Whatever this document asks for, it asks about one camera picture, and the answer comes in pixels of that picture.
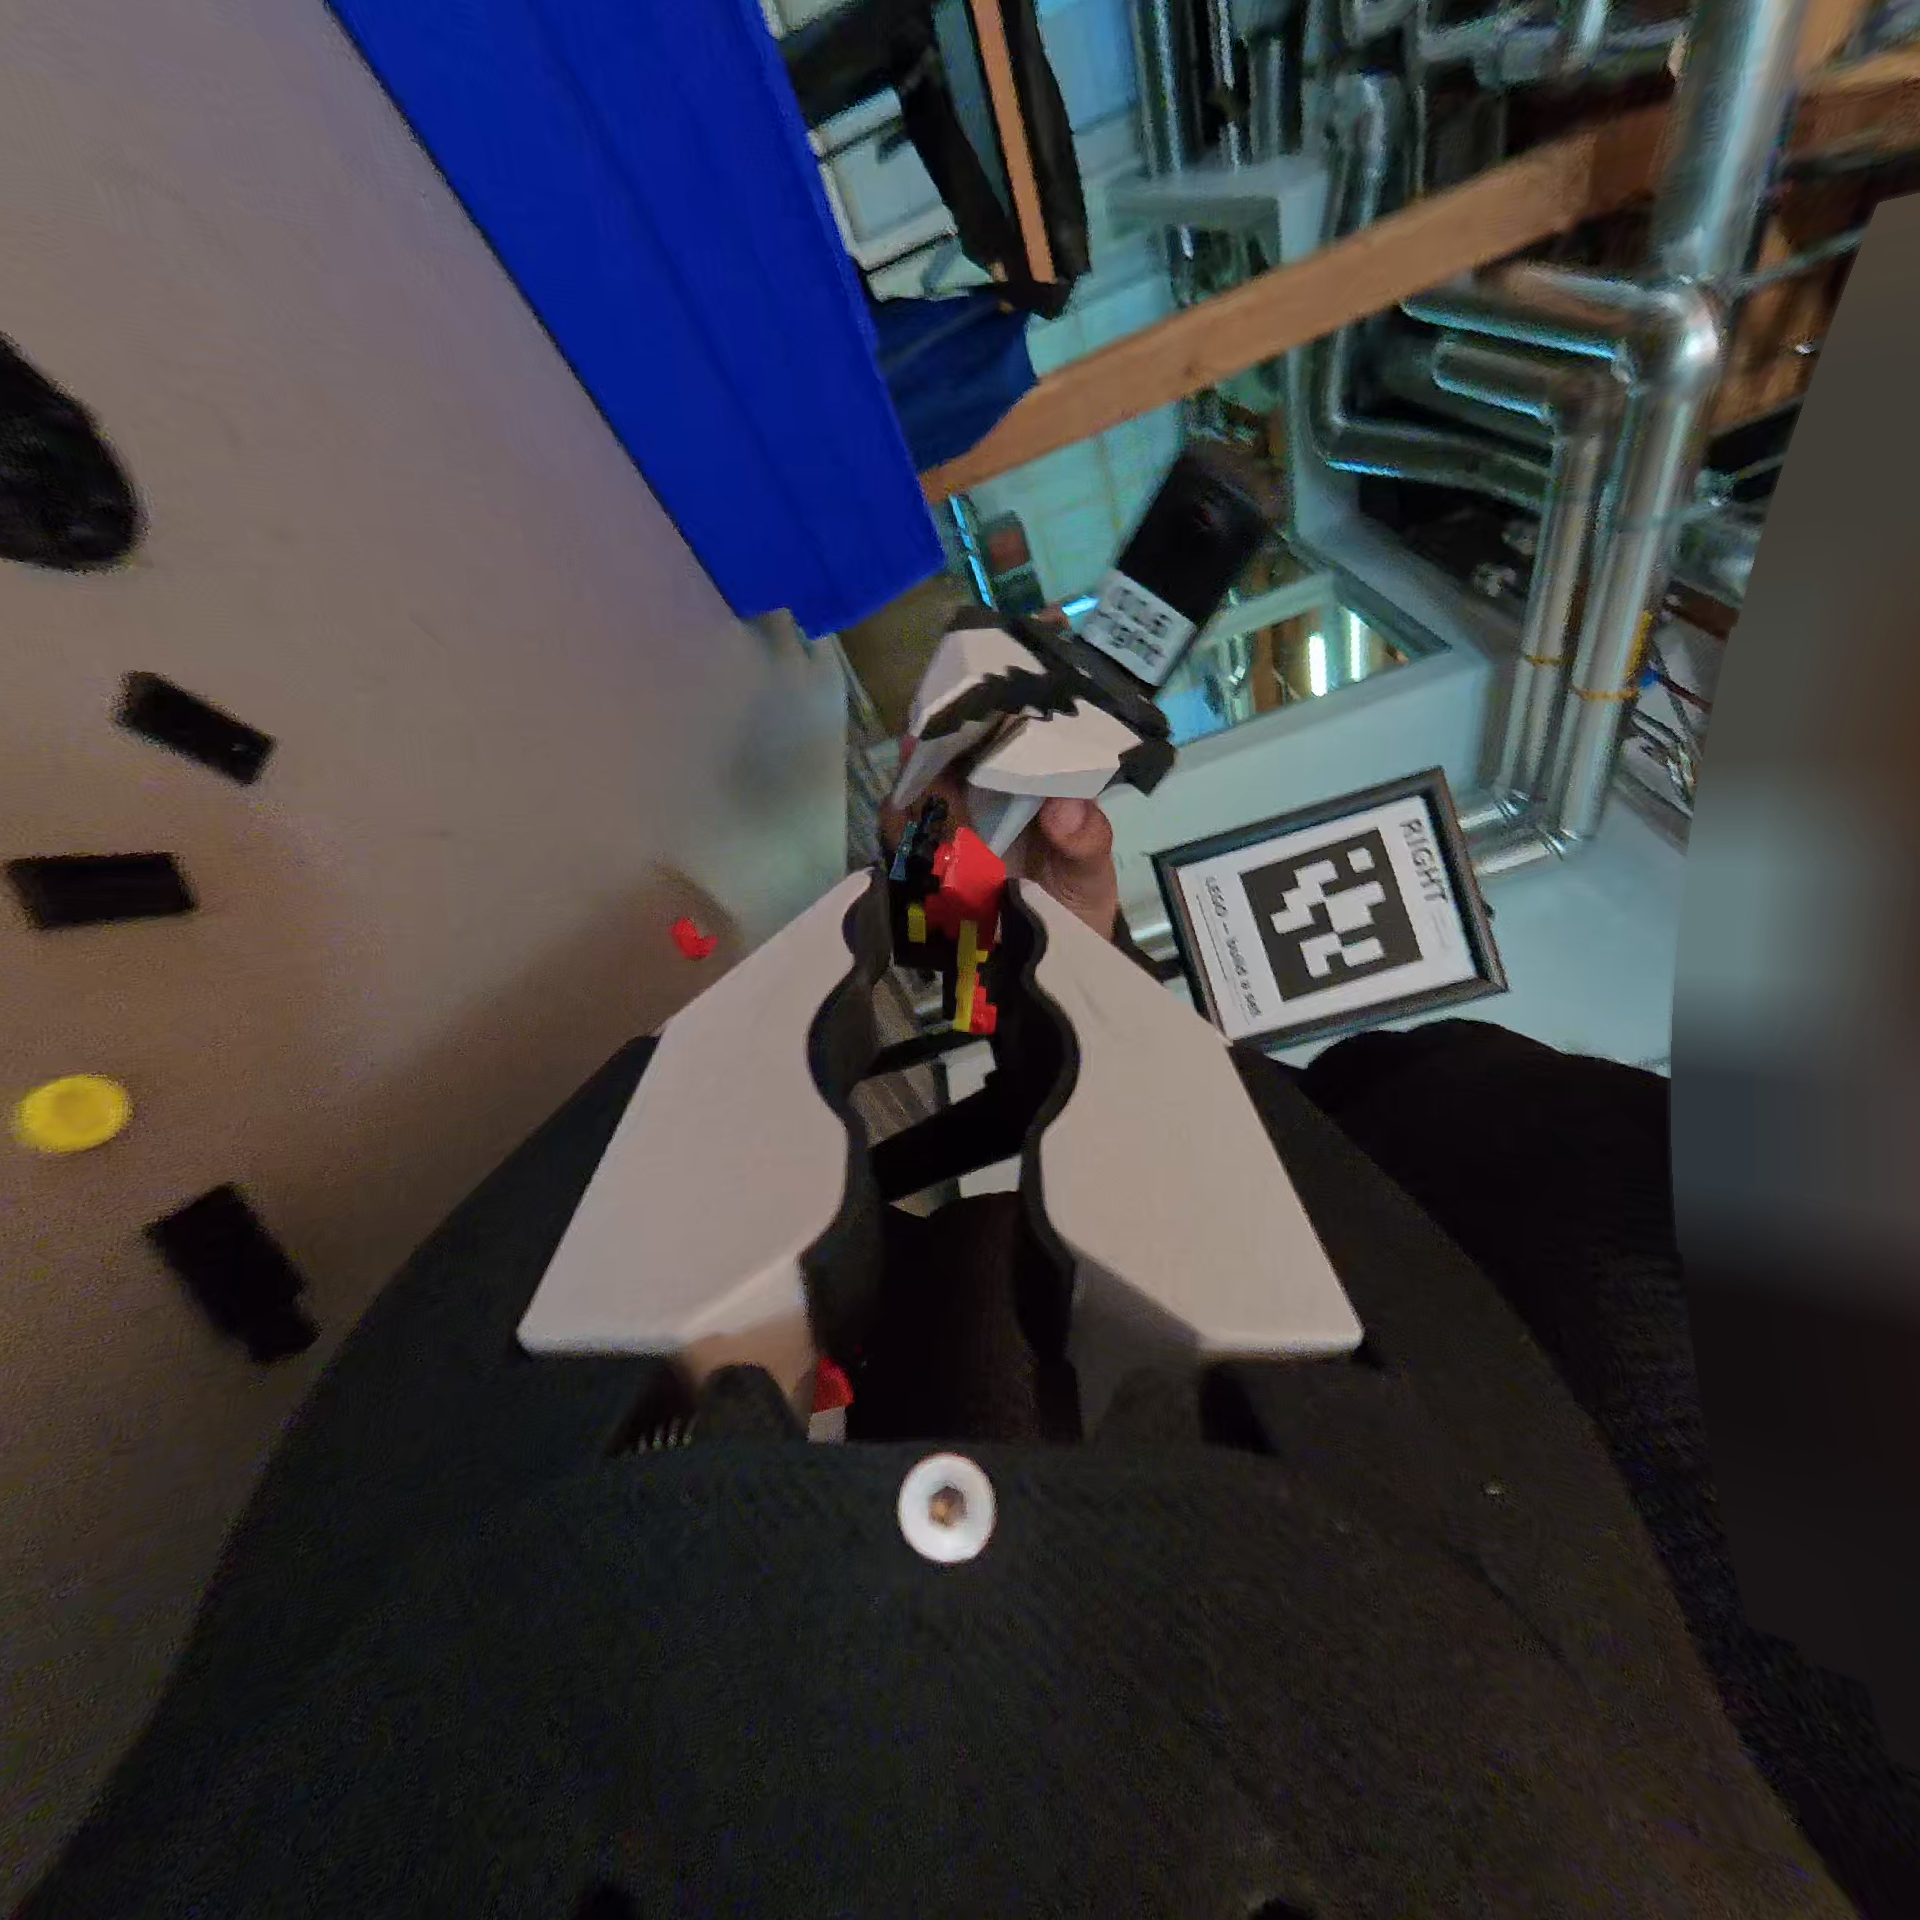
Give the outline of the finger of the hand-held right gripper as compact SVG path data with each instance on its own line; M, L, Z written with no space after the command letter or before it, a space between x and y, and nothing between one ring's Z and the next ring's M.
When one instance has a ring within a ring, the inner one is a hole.
M912 696L897 810L909 818L943 779L956 782L960 794L976 794L967 786L967 768L995 735L1025 711L1047 717L1072 705L1076 686L1066 670L1010 632L947 632ZM1037 810L1044 800L988 795L988 817L1011 814L1020 804Z
M1149 795L1178 759L1166 732L1137 732L1124 717L1076 704L1020 713L974 756L967 786L988 795L1094 800L1123 786Z

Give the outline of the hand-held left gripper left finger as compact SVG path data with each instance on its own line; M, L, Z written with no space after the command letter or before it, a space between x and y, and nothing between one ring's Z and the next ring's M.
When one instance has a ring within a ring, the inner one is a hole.
M803 1252L848 1195L849 1135L808 1062L856 976L840 880L658 1032L518 1321L535 1357L814 1365Z

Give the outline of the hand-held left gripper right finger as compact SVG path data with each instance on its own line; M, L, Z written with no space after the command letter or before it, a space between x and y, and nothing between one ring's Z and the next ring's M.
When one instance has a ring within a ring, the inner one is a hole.
M1069 1093L1037 1138L1070 1265L1066 1356L1101 1419L1143 1374L1345 1357L1364 1326L1221 1035L1047 892L1033 989L1066 1021Z

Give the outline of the small lego assembly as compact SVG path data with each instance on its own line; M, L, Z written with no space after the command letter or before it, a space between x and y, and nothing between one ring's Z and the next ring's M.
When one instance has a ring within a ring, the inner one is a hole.
M1025 998L1033 931L1010 867L931 797L884 865L891 964L879 1014L931 1014L884 1039L859 1090L894 1102L902 1126L870 1145L884 1202L940 1198L1015 1158L1039 1104L1039 1018Z

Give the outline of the scattered lego pieces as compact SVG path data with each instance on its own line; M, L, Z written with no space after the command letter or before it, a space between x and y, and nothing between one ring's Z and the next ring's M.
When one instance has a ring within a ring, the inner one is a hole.
M739 950L732 616L586 406L320 403L6 606L6 1371L272 1365Z

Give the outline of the person's right hand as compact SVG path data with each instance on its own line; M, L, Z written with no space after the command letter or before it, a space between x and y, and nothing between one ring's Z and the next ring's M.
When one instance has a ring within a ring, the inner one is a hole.
M1123 904L1114 827L1098 800L1047 797L1022 838L1022 877L1116 945Z

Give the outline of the blue plastic box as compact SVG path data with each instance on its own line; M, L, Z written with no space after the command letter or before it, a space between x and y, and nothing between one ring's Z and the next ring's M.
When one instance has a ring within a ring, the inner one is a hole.
M1034 387L1028 323L988 290L874 302L879 370L918 473L967 455Z

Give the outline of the wooden beam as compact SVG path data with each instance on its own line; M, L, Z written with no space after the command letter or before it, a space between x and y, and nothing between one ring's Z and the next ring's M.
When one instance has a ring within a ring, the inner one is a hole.
M1529 148L1354 238L1047 373L971 451L921 475L931 506L1191 398L1450 276L1645 199L1677 154L1671 108Z

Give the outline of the black framed marker sign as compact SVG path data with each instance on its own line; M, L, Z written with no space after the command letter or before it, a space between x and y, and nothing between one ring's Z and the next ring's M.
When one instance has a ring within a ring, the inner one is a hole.
M1284 1053L1509 989L1440 764L1153 853L1196 1010Z

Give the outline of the person's black sweater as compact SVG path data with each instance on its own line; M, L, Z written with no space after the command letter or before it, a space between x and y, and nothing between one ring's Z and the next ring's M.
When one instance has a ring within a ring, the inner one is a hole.
M1334 1041L1298 1082L1496 1284L1595 1419L1768 1780L1916 1841L1916 1768L1863 1689L1758 1632L1737 1598L1681 1289L1668 1082L1457 1018Z

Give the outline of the black wood-edged panel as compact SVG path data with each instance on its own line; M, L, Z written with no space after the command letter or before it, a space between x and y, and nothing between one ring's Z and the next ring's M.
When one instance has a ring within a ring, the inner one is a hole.
M1033 3L934 3L924 169L963 256L1039 321L1090 267L1085 190Z

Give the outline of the blue cloth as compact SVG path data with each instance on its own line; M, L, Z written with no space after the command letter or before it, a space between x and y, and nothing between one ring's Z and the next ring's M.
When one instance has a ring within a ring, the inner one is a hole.
M838 633L943 573L759 6L331 13L736 616Z

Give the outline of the silver metal duct pipes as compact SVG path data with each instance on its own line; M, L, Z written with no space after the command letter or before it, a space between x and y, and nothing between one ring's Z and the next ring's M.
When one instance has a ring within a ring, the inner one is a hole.
M1546 464L1499 438L1354 410L1359 323L1307 348L1298 396L1325 468L1541 515L1493 776L1457 818L1482 880L1581 853L1603 823L1808 13L1695 7L1635 276L1513 262L1404 299L1434 325L1434 391L1543 423Z

